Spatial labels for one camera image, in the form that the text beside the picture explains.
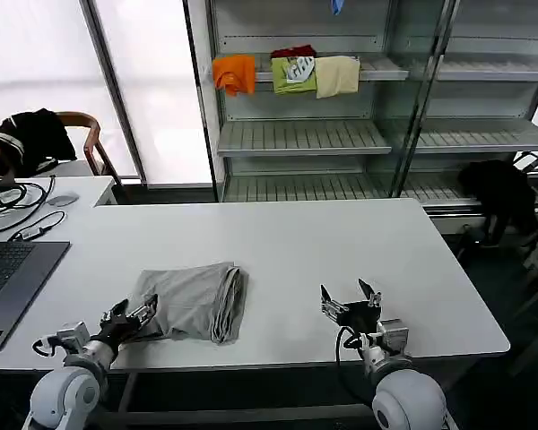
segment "laptop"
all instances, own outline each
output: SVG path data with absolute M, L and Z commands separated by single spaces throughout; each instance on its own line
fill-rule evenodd
M 69 247 L 69 242 L 0 242 L 0 348 Z

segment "chair backrest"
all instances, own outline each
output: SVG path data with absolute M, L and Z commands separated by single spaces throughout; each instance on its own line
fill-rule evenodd
M 93 116 L 81 112 L 58 112 L 58 117 L 65 127 L 86 127 L 89 128 L 86 142 L 83 145 L 83 154 L 88 161 L 91 172 L 95 176 L 110 175 L 121 188 L 122 183 L 114 169 L 114 165 L 109 160 L 108 154 L 100 142 L 100 123 Z M 97 162 L 94 156 L 94 150 L 98 152 L 103 166 Z
M 58 112 L 58 117 L 62 121 L 65 127 L 86 127 L 89 128 L 88 136 L 83 145 L 83 154 L 90 166 L 91 172 L 95 176 L 110 175 L 116 181 L 119 187 L 122 187 L 122 183 L 114 169 L 113 164 L 109 160 L 108 154 L 104 151 L 103 146 L 100 143 L 100 123 L 93 117 L 81 112 Z M 94 157 L 94 150 L 100 155 L 103 166 L 96 161 Z M 11 164 L 7 158 L 0 151 L 0 160 L 10 169 Z

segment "white desk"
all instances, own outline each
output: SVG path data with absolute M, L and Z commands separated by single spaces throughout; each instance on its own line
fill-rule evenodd
M 20 179 L 19 181 L 32 182 L 43 186 L 45 189 L 47 189 L 49 184 L 49 178 L 45 177 Z M 74 192 L 80 195 L 80 199 L 71 205 L 65 206 L 64 208 L 56 208 L 48 204 L 44 204 L 44 206 L 37 211 L 33 217 L 21 224 L 19 227 L 5 231 L 4 233 L 0 233 L 0 240 L 7 240 L 19 228 L 27 226 L 35 220 L 53 211 L 64 211 L 66 213 L 66 219 L 62 224 L 49 231 L 39 240 L 67 240 L 65 239 L 66 234 L 62 233 L 60 236 L 60 232 L 56 230 L 64 227 L 70 230 L 79 231 L 79 226 L 81 225 L 80 218 L 84 213 L 90 211 L 99 204 L 113 201 L 113 194 L 111 192 L 111 187 L 113 184 L 114 179 L 111 176 L 57 177 L 54 189 L 48 199 L 57 195 L 67 194 L 69 192 Z M 25 201 L 32 202 L 38 195 L 38 190 L 30 188 L 29 195 Z M 31 209 L 7 212 L 4 216 L 0 217 L 0 228 L 11 225 L 17 220 L 24 218 L 29 211 L 31 211 Z
M 31 345 L 63 323 L 99 318 L 143 269 L 234 261 L 249 274 L 239 339 L 129 345 L 115 369 L 279 366 L 334 361 L 338 328 L 320 311 L 319 285 L 361 299 L 357 278 L 383 292 L 383 317 L 411 329 L 413 357 L 486 355 L 509 343 L 422 207 L 409 199 L 98 207 L 0 352 L 0 369 L 48 370 Z M 344 358 L 357 359 L 350 351 Z

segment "white curtain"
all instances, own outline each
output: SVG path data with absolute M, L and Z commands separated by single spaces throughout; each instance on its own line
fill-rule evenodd
M 88 113 L 119 175 L 135 175 L 77 0 L 0 0 L 0 123 L 47 108 Z M 86 132 L 70 130 L 83 158 Z
M 210 184 L 181 1 L 97 6 L 148 183 Z

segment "black cloth on shelf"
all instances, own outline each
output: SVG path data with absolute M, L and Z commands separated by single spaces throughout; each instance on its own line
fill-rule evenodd
M 500 240 L 509 222 L 522 235 L 538 229 L 534 210 L 536 192 L 528 184 L 526 173 L 512 163 L 498 159 L 470 163 L 460 172 L 458 181 L 467 194 L 482 204 L 487 230 L 490 217 L 497 217 L 492 242 Z
M 76 159 L 64 124 L 55 112 L 44 108 L 6 118 L 0 125 L 0 151 L 19 177 L 50 170 L 59 160 Z M 0 163 L 1 176 L 7 169 Z

